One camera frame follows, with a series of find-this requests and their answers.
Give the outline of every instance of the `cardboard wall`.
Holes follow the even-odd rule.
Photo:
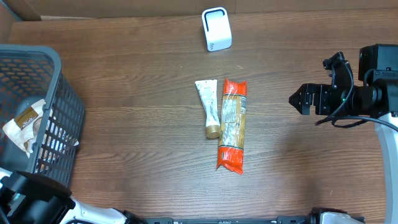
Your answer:
[[[384,9],[396,0],[5,0],[27,20],[50,17],[134,17],[201,14],[223,6],[230,14],[248,12]]]
[[[0,44],[8,42],[12,23],[15,21],[14,16],[0,2]]]

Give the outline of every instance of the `tube cap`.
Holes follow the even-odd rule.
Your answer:
[[[221,127],[218,125],[210,125],[206,127],[206,137],[218,138],[221,134]]]

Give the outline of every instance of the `mesh basket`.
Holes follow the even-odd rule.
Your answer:
[[[0,167],[55,179],[69,187],[85,108],[61,74],[59,55],[48,47],[0,45],[0,125],[44,99],[43,117],[30,158],[0,130]]]

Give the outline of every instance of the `orange packaged food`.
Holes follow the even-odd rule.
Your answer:
[[[246,81],[236,83],[225,79],[217,169],[222,165],[233,172],[243,174],[247,91]]]

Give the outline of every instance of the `white device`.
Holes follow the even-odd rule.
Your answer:
[[[227,49],[232,45],[228,13],[223,7],[203,11],[201,19],[205,30],[208,51]]]

